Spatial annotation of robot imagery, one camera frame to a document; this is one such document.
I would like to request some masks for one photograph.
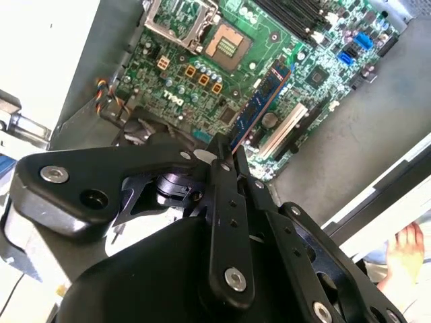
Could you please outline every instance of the capacitor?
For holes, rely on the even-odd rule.
[[[388,35],[386,35],[386,34],[381,34],[381,35],[378,37],[378,39],[379,39],[379,40],[381,40],[382,42],[387,42],[387,41],[388,41],[388,39],[389,39],[389,36],[388,36]]]
[[[165,85],[166,87],[171,87],[173,84],[174,84],[174,82],[173,82],[173,80],[172,80],[170,77],[168,77],[168,78],[166,79],[166,81],[164,82],[164,85]]]
[[[178,86],[178,94],[186,93],[186,88],[182,85]]]
[[[389,26],[390,26],[390,24],[389,24],[389,22],[386,20],[386,19],[379,19],[378,21],[377,21],[377,26],[381,29],[381,30],[383,30],[383,31],[385,31],[385,30],[388,30],[389,29]]]
[[[196,93],[193,93],[193,94],[191,95],[191,101],[192,101],[193,103],[197,103],[197,102],[199,101],[199,96],[198,96]]]
[[[305,59],[305,54],[304,54],[303,52],[299,52],[299,53],[296,55],[296,58],[297,58],[299,61],[303,61],[303,60]]]
[[[240,15],[246,15],[248,13],[248,9],[247,9],[247,7],[242,7],[241,9],[240,9]]]
[[[276,126],[278,122],[278,117],[273,112],[268,112],[262,118],[262,126],[266,129],[272,129]]]
[[[257,24],[257,17],[254,15],[252,18],[250,18],[250,23],[252,24],[252,25],[255,25],[255,24]]]
[[[249,12],[247,12],[247,15],[246,15],[246,18],[248,19],[248,20],[251,20],[252,18],[253,18],[253,12],[252,11],[249,11]]]

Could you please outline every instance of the pci slot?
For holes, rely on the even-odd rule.
[[[316,107],[314,107],[309,112],[310,115],[304,118],[304,120],[300,123],[300,127],[292,131],[290,136],[281,145],[281,147],[274,156],[274,159],[277,162],[279,162],[283,158],[285,153],[287,153],[291,148],[295,147],[295,144],[299,140],[299,138],[301,138],[308,131],[312,123],[321,115],[323,109],[329,103],[330,99],[330,97],[327,97]]]
[[[308,109],[303,104],[299,103],[264,144],[259,153],[259,157],[267,159],[271,156],[307,112]]]

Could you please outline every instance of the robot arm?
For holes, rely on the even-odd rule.
[[[110,227],[161,207],[183,218],[106,256]],[[300,206],[273,203],[223,135],[194,152],[153,135],[143,147],[22,159],[0,251],[38,277],[31,251],[5,234],[12,213],[73,281],[56,323],[405,322]]]

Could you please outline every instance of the metal bolt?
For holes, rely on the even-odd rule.
[[[315,301],[312,308],[321,322],[332,323],[331,313],[329,313],[329,310],[321,302]]]
[[[69,179],[69,173],[63,167],[46,166],[40,171],[40,177],[50,183],[62,184]]]
[[[222,168],[227,171],[230,172],[230,167],[228,165],[226,165],[225,163],[222,163]]]
[[[394,323],[401,323],[398,317],[391,310],[387,310],[386,312]]]
[[[201,192],[194,192],[192,195],[191,195],[191,200],[193,201],[193,202],[197,202],[197,201],[199,201],[200,199],[202,199],[202,193]]]
[[[247,283],[244,275],[236,268],[229,268],[224,272],[224,279],[227,284],[235,291],[245,291]]]
[[[263,185],[263,183],[262,183],[260,180],[257,180],[257,181],[255,182],[255,184],[256,184],[256,186],[257,186],[257,187],[259,187],[259,188],[264,188],[264,187],[265,187],[265,185]]]
[[[292,207],[291,210],[295,215],[301,215],[301,211],[297,207]]]
[[[189,155],[189,153],[186,153],[185,151],[181,151],[180,155],[181,155],[182,158],[185,158],[187,160],[191,159],[191,156]]]

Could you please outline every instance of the wire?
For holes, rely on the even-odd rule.
[[[102,98],[104,91],[108,90],[107,96],[108,98],[114,99],[117,104],[120,106],[122,110],[124,110],[129,116],[131,115],[131,110],[124,105],[124,101],[120,100],[115,94],[114,94],[114,88],[113,86],[108,86],[107,82],[104,79],[100,79],[97,82],[97,91],[96,91],[96,97],[95,97],[95,107],[96,107],[96,113],[98,116],[100,116],[100,113],[102,111]]]
[[[3,313],[5,312],[6,307],[7,307],[7,305],[9,304],[9,302],[10,302],[10,300],[11,300],[12,296],[13,296],[13,293],[15,293],[16,287],[18,287],[18,284],[20,283],[20,281],[21,281],[23,278],[24,278],[24,273],[23,273],[23,274],[21,275],[21,277],[17,280],[17,282],[15,283],[15,286],[13,286],[13,289],[12,289],[11,293],[9,294],[9,297],[6,299],[6,303],[5,303],[5,305],[3,306],[3,309],[1,309],[1,312],[0,312],[0,318],[2,317]]]

